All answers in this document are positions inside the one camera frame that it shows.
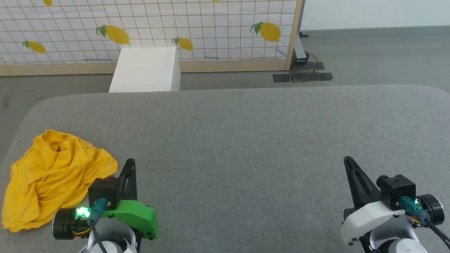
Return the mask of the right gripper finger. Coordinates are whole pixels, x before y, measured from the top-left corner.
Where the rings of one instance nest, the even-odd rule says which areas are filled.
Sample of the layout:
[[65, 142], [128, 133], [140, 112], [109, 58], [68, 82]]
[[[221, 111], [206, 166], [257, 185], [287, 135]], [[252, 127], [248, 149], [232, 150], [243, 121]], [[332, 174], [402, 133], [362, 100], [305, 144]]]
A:
[[378, 202], [380, 200], [380, 190], [369, 179], [358, 163], [350, 156], [344, 157], [343, 163], [354, 208], [357, 210], [369, 203]]

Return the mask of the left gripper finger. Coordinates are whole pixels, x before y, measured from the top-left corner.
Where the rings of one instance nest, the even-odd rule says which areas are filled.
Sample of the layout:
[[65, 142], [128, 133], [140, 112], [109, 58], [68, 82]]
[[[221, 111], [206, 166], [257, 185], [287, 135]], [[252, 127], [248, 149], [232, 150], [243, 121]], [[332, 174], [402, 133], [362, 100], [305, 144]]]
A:
[[119, 175], [119, 181], [119, 201], [137, 201], [136, 161], [134, 158], [126, 160]]

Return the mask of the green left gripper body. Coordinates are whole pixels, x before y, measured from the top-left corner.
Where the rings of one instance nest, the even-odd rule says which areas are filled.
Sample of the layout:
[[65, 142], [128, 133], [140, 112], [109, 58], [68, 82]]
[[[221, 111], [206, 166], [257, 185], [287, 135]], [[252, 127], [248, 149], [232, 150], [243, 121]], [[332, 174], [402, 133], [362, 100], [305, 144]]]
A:
[[115, 218], [140, 232], [143, 238], [156, 239], [159, 235], [156, 212], [136, 200], [121, 200], [115, 209], [106, 210], [101, 218]]

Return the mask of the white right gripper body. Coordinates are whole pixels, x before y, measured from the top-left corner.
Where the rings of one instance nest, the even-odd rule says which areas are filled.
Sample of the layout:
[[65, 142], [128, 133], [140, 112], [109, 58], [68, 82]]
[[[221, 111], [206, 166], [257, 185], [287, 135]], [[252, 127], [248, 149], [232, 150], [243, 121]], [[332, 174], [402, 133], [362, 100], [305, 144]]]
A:
[[401, 237], [405, 234], [404, 211], [392, 211], [381, 201], [369, 203], [345, 219], [340, 233], [343, 242], [349, 244], [368, 232], [371, 246], [376, 241]]

